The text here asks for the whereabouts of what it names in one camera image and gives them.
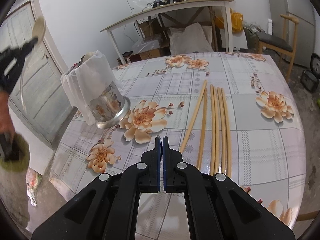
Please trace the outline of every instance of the yellow plastic bag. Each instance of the yellow plastic bag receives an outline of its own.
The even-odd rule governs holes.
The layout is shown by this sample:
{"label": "yellow plastic bag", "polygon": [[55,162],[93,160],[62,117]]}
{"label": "yellow plastic bag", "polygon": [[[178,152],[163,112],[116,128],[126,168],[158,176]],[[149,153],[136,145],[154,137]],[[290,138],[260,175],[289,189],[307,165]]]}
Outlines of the yellow plastic bag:
{"label": "yellow plastic bag", "polygon": [[[243,30],[243,26],[242,26],[243,15],[241,13],[237,13],[237,12],[232,11],[232,9],[230,9],[230,13],[231,13],[231,22],[232,22],[232,32],[233,33],[242,32],[242,30]],[[219,29],[224,29],[223,18],[216,17],[215,25]]]}

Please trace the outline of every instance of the white door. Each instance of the white door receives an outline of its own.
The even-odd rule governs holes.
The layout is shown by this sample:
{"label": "white door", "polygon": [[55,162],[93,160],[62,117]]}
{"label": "white door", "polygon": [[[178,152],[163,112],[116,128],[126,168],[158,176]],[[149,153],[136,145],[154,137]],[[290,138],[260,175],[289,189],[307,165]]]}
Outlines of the white door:
{"label": "white door", "polygon": [[[21,47],[30,41],[34,23],[30,2],[14,11],[0,27],[0,51],[8,46]],[[23,78],[23,99],[27,112],[22,109],[20,79],[10,95],[12,110],[16,115],[27,120],[27,127],[38,133],[36,136],[50,143],[72,110],[60,76],[60,71],[42,41],[32,54]]]}

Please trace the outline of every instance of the concrete floor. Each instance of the concrete floor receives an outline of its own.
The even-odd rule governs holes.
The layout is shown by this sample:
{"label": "concrete floor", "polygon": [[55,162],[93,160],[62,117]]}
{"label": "concrete floor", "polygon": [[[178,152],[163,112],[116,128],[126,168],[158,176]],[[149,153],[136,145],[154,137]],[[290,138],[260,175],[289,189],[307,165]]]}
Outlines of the concrete floor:
{"label": "concrete floor", "polygon": [[[271,55],[276,63],[279,62],[279,56],[275,52],[268,50],[264,53]],[[286,73],[287,66],[288,64],[283,62],[280,68],[283,75]],[[302,71],[303,68],[294,66],[289,81],[289,87],[302,120],[307,148],[307,175],[300,214],[320,209],[320,202],[318,201],[320,196],[320,140],[317,139],[320,138],[320,109],[316,104],[316,101],[320,98],[320,87],[313,94],[305,90],[300,83]],[[51,165],[52,160],[36,192],[37,206],[29,205],[31,220],[28,230],[31,232],[66,203],[60,193],[49,182]],[[307,229],[310,223],[311,221],[296,223],[293,231],[297,238]]]}

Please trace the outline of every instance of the chair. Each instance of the chair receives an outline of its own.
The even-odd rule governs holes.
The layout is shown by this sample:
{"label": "chair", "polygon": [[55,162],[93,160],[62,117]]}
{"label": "chair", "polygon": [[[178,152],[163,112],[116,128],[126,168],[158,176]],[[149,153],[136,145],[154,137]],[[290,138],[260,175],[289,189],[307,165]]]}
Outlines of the chair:
{"label": "chair", "polygon": [[[288,16],[288,15],[283,15],[283,14],[280,14],[280,16],[284,19],[282,39],[279,37],[270,35],[270,34],[258,32],[257,33],[257,36],[259,39],[258,53],[262,54],[262,47],[267,47],[269,49],[279,51],[281,53],[281,56],[280,56],[278,67],[281,66],[284,54],[290,56],[291,61],[289,64],[287,75],[285,77],[286,82],[288,82],[289,77],[290,77],[290,73],[292,70],[293,62],[294,62],[294,57],[296,55],[296,50],[297,50],[299,20],[293,16]],[[294,35],[293,35],[293,48],[286,41],[286,20],[290,20],[295,24]]]}

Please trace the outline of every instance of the chopstick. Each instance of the chopstick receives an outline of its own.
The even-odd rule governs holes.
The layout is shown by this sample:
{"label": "chopstick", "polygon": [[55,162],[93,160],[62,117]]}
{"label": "chopstick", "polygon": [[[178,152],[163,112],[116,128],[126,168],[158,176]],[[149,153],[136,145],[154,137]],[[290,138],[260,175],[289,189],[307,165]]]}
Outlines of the chopstick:
{"label": "chopstick", "polygon": [[226,173],[226,121],[223,110],[223,101],[221,96],[221,88],[218,88],[220,119],[222,129],[222,152],[221,152],[221,173]]}
{"label": "chopstick", "polygon": [[204,148],[204,137],[205,137],[205,124],[207,121],[207,89],[204,89],[203,94],[203,114],[202,114],[202,125],[201,125],[201,135],[200,135],[200,143],[199,143],[199,152],[198,152],[198,160],[197,160],[197,168],[201,169],[202,156],[203,156],[203,148]]}
{"label": "chopstick", "polygon": [[228,114],[228,106],[226,101],[226,96],[224,94],[224,89],[221,89],[222,92],[222,101],[224,107],[224,116],[226,120],[226,132],[227,132],[227,176],[231,178],[231,169],[232,169],[232,149],[231,149],[231,133],[230,133],[230,122]]}
{"label": "chopstick", "polygon": [[212,137],[211,137],[211,160],[210,160],[210,175],[214,175],[214,159],[216,153],[216,111],[214,102],[213,85],[210,85],[210,95],[211,95],[211,121],[212,121]]}
{"label": "chopstick", "polygon": [[195,121],[196,121],[196,118],[197,118],[197,114],[198,114],[198,111],[199,111],[199,108],[200,108],[200,104],[201,104],[201,101],[202,101],[202,96],[204,94],[204,90],[205,90],[205,87],[207,86],[207,80],[204,80],[203,82],[203,85],[202,85],[202,89],[201,89],[201,93],[198,97],[198,102],[196,104],[196,107],[193,111],[193,115],[192,115],[192,118],[190,120],[190,124],[188,126],[188,130],[184,136],[184,139],[183,139],[183,142],[181,144],[181,147],[179,149],[179,152],[183,153],[184,149],[186,148],[186,145],[187,145],[187,142],[188,142],[188,139],[189,139],[189,136],[191,134],[191,131],[192,131],[192,128],[193,128],[193,125],[195,124]]}
{"label": "chopstick", "polygon": [[219,172],[219,113],[218,113],[218,96],[216,88],[213,87],[213,96],[214,96],[214,112],[215,112],[215,134],[216,134],[216,147],[215,147],[215,159],[214,159],[214,173]]}

